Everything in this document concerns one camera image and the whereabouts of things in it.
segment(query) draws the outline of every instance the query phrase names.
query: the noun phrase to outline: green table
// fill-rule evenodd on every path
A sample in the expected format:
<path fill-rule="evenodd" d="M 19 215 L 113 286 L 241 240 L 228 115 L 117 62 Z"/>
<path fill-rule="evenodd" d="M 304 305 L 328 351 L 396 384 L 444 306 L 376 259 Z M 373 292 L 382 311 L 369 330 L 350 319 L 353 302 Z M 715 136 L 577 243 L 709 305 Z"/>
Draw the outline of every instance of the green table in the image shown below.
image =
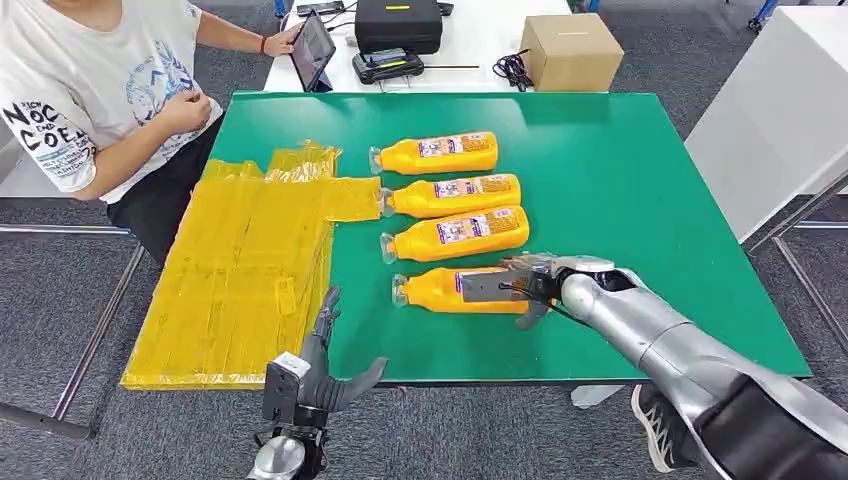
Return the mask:
<path fill-rule="evenodd" d="M 496 172 L 519 177 L 531 228 L 523 250 L 612 259 L 742 354 L 780 373 L 810 375 L 654 95 L 239 93 L 212 157 L 266 168 L 272 149 L 313 139 L 343 148 L 339 176 L 370 176 L 371 145 L 473 130 L 496 133 Z M 398 188 L 460 176 L 384 173 L 382 180 Z M 342 316 L 330 349 L 333 375 L 350 377 L 386 356 L 387 382 L 645 378 L 600 336 L 556 314 L 524 332 L 508 315 L 395 308 L 395 273 L 492 265 L 519 251 L 385 265 L 380 233 L 413 222 L 400 215 L 336 226 L 332 281 L 342 287 Z"/>

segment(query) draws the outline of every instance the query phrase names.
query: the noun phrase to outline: person's hand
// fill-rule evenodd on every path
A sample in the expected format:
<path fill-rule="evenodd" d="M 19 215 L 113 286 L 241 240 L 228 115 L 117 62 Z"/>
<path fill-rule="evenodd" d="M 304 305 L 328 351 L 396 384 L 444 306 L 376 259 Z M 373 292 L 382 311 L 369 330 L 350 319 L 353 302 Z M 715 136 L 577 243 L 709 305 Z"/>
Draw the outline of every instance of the person's hand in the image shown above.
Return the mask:
<path fill-rule="evenodd" d="M 209 97 L 201 92 L 182 91 L 165 102 L 165 106 L 153 119 L 170 133 L 193 132 L 206 126 L 212 105 Z"/>
<path fill-rule="evenodd" d="M 303 27 L 303 24 L 299 23 L 285 32 L 268 37 L 265 39 L 265 50 L 262 53 L 269 57 L 279 57 L 280 55 L 291 53 L 293 48 L 292 42 L 294 42 L 294 38 L 300 32 L 301 27 Z"/>

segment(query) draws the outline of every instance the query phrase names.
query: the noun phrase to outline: bottle label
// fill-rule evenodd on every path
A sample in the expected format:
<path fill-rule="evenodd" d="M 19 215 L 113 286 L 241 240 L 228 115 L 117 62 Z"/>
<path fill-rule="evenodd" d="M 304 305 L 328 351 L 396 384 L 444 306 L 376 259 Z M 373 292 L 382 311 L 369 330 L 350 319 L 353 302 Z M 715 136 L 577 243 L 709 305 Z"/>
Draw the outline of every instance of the bottle label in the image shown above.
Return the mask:
<path fill-rule="evenodd" d="M 422 158 L 439 157 L 463 152 L 479 152 L 487 148 L 489 148 L 489 143 L 482 133 L 424 138 L 418 141 L 418 154 Z"/>
<path fill-rule="evenodd" d="M 518 228 L 518 219 L 509 208 L 501 208 L 485 215 L 474 215 L 459 220 L 436 224 L 442 245 L 462 242 L 493 233 L 503 233 Z"/>
<path fill-rule="evenodd" d="M 433 184 L 436 198 L 459 197 L 478 193 L 507 192 L 511 188 L 506 175 L 458 178 Z"/>

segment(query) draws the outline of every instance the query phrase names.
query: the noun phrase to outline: white t-shirt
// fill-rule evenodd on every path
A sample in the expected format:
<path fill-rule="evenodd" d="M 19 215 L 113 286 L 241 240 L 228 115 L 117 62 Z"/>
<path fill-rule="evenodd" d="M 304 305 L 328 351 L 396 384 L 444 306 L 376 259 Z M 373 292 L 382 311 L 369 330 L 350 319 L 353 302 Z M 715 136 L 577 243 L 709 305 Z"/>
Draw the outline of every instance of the white t-shirt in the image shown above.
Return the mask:
<path fill-rule="evenodd" d="M 94 179 L 94 153 L 145 125 L 194 81 L 201 11 L 186 0 L 122 0 L 123 17 L 99 32 L 44 0 L 0 0 L 0 116 L 63 192 Z M 221 116 L 214 100 L 206 127 Z M 114 203 L 201 131 L 174 135 Z"/>

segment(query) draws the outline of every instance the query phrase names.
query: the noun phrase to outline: white table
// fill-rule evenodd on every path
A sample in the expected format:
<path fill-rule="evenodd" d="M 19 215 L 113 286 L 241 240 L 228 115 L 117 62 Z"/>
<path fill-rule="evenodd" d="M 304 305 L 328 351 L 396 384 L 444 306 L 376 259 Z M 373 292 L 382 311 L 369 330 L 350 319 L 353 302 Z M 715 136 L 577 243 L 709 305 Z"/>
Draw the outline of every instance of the white table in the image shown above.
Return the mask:
<path fill-rule="evenodd" d="M 492 72 L 492 65 L 504 55 L 516 53 L 521 44 L 524 19 L 532 15 L 567 15 L 571 11 L 565 0 L 450 0 L 455 5 L 450 17 L 443 17 L 442 45 L 433 55 L 421 55 L 425 65 L 479 65 L 476 69 L 425 70 L 418 77 L 396 78 L 383 82 L 386 92 L 502 92 L 515 90 L 506 79 Z M 315 3 L 296 0 L 297 5 Z M 356 14 L 339 15 L 327 26 L 353 22 Z M 288 25 L 302 22 L 298 17 Z M 327 76 L 335 92 L 378 93 L 380 87 L 363 85 L 356 78 L 351 64 L 359 50 L 348 45 L 354 37 L 353 25 L 330 32 L 336 53 L 327 66 Z M 271 67 L 265 90 L 269 92 L 301 92 L 303 87 L 288 56 L 277 58 Z"/>
<path fill-rule="evenodd" d="M 742 242 L 848 170 L 848 8 L 780 7 L 686 139 Z"/>

